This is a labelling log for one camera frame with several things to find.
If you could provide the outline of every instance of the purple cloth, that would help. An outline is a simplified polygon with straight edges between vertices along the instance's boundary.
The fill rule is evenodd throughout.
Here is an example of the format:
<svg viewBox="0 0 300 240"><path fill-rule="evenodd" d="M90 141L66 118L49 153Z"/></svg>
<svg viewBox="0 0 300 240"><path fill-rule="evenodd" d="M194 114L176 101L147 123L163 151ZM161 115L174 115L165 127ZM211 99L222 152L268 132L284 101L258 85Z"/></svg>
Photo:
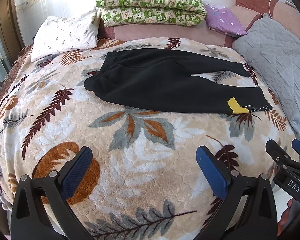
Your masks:
<svg viewBox="0 0 300 240"><path fill-rule="evenodd" d="M208 4L205 7L209 29L232 37L247 35L237 17L227 7L220 9Z"/></svg>

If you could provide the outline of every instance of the green checkered pillow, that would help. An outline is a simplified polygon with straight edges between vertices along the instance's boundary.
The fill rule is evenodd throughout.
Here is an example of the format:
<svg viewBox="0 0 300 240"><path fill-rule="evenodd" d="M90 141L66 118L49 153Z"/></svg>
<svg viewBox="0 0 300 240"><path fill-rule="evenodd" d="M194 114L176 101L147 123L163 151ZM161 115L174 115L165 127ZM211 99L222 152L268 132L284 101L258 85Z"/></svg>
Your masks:
<svg viewBox="0 0 300 240"><path fill-rule="evenodd" d="M206 17L202 0L96 0L105 26L127 23L197 25Z"/></svg>

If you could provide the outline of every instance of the black pants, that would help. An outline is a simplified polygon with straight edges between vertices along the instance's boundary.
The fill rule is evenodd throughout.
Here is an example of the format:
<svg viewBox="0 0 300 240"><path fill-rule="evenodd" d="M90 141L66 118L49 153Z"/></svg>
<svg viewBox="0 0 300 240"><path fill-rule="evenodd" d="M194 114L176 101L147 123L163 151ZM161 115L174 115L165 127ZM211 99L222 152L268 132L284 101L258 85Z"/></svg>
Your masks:
<svg viewBox="0 0 300 240"><path fill-rule="evenodd" d="M133 49L109 52L100 72L84 87L107 102L163 112L238 114L272 109L260 87L227 86L190 76L218 71L250 76L238 62L172 49Z"/></svg>

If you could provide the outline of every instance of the bed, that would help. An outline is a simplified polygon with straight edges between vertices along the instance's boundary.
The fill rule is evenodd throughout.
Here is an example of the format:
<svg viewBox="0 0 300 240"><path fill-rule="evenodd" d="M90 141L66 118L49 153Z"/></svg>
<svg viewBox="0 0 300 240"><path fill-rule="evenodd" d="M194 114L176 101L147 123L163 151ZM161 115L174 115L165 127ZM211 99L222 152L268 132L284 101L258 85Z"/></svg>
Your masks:
<svg viewBox="0 0 300 240"><path fill-rule="evenodd" d="M85 90L85 79L98 72L108 52L141 48L245 62L230 48L175 37L102 39L94 49L54 55L40 64L31 62L29 50L0 100L0 194L6 200L13 202L23 174L46 176L88 146L92 164L67 201L92 236L193 239L221 202L197 165L199 146L206 145L245 176L273 176L273 161L265 151L269 139L298 159L291 148L293 130L278 101L249 65L250 78L232 72L200 76L226 85L260 86L273 110L161 113L107 103Z"/></svg>

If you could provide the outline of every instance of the screw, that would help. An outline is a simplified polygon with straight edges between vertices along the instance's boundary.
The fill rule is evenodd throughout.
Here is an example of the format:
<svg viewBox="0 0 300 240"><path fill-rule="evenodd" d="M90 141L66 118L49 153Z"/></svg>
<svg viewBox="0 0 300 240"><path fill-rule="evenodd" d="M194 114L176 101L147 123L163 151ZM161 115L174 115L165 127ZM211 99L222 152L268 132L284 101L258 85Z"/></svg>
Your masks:
<svg viewBox="0 0 300 240"><path fill-rule="evenodd" d="M23 175L23 176L21 177L21 180L22 180L22 181L25 181L25 180L27 180L27 178L28 178L27 175Z"/></svg>
<svg viewBox="0 0 300 240"><path fill-rule="evenodd" d="M231 175L234 177L238 177L239 176L239 172L236 170L231 171Z"/></svg>
<svg viewBox="0 0 300 240"><path fill-rule="evenodd" d="M57 171L51 171L51 172L49 173L49 176L53 178L53 177L55 177L57 174L58 174Z"/></svg>
<svg viewBox="0 0 300 240"><path fill-rule="evenodd" d="M267 176L266 174L262 173L262 174L261 174L261 178L262 178L262 179L268 179L268 176Z"/></svg>

